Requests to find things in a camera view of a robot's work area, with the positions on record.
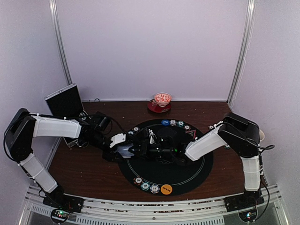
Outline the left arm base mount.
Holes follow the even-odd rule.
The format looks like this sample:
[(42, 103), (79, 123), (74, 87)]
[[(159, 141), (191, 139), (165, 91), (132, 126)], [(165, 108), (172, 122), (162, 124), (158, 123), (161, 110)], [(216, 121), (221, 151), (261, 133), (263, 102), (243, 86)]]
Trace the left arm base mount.
[(80, 213), (83, 208), (84, 199), (70, 195), (63, 195), (61, 202), (45, 196), (43, 204), (53, 207), (50, 213), (50, 219), (56, 224), (65, 223), (72, 213)]

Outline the red black triangle marker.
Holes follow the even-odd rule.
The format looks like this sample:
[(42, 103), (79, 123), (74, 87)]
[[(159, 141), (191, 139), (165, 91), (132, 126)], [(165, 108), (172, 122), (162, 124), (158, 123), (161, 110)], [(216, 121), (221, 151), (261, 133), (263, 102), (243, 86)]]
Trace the red black triangle marker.
[(186, 134), (190, 135), (193, 139), (196, 138), (196, 130), (187, 130)]

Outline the blue small blind button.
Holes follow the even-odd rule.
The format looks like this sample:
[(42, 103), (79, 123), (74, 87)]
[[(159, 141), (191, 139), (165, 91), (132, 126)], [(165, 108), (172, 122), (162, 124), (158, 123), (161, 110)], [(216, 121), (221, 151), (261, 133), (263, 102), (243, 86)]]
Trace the blue small blind button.
[(164, 126), (169, 126), (170, 125), (170, 121), (167, 120), (167, 119), (164, 119), (161, 121), (161, 124), (164, 125)]

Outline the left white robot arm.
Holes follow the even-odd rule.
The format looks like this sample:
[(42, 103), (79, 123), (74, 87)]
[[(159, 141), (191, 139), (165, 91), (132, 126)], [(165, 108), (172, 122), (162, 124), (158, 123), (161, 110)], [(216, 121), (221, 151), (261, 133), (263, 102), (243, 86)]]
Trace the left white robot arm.
[(68, 202), (67, 197), (62, 194), (59, 183), (45, 167), (45, 160), (39, 159), (40, 151), (35, 148), (44, 147), (42, 141), (66, 137), (101, 149), (107, 161), (132, 157), (130, 148), (133, 144), (128, 133), (123, 131), (110, 138), (105, 136), (104, 131), (110, 122), (108, 116), (99, 112), (91, 116), (58, 117), (31, 113), (26, 108), (20, 108), (4, 133), (4, 149), (8, 150), (10, 159), (49, 194), (50, 202), (57, 208), (63, 208)]

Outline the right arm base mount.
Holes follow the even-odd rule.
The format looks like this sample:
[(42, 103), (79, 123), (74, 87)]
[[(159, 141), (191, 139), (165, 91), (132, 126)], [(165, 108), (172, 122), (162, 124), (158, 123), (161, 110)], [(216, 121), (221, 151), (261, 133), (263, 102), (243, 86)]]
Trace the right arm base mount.
[(259, 204), (264, 203), (263, 197), (235, 195), (224, 199), (227, 212), (237, 211), (241, 221), (246, 223), (255, 222), (258, 218)]

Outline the grey playing card deck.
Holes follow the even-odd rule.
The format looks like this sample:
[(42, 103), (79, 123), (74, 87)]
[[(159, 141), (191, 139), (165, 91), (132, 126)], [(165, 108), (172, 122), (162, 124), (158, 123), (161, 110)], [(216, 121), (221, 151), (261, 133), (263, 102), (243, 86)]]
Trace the grey playing card deck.
[(123, 158), (131, 158), (133, 157), (135, 154), (131, 153), (129, 151), (129, 149), (133, 147), (133, 144), (126, 144), (126, 145), (118, 145), (117, 146), (117, 152), (123, 157)]

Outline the orange big blind button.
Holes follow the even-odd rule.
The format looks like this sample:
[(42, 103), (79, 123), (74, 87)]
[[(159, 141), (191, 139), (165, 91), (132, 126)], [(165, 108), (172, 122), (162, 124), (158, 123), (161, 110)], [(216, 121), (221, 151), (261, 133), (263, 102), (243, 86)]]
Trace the orange big blind button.
[(164, 184), (161, 186), (160, 191), (164, 195), (170, 195), (173, 192), (173, 188), (169, 184)]

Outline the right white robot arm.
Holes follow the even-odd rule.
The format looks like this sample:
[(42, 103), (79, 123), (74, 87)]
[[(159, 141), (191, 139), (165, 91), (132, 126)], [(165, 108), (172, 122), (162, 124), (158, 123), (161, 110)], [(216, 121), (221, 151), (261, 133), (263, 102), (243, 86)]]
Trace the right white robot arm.
[(262, 153), (275, 146), (260, 145), (260, 129), (255, 122), (228, 113), (200, 138), (186, 139), (187, 135), (181, 135), (171, 126), (163, 126), (158, 131), (144, 128), (134, 137), (129, 152), (147, 160), (161, 158), (178, 165), (189, 165), (219, 147), (229, 146), (243, 165), (245, 183), (240, 203), (250, 207), (258, 200), (261, 196)]

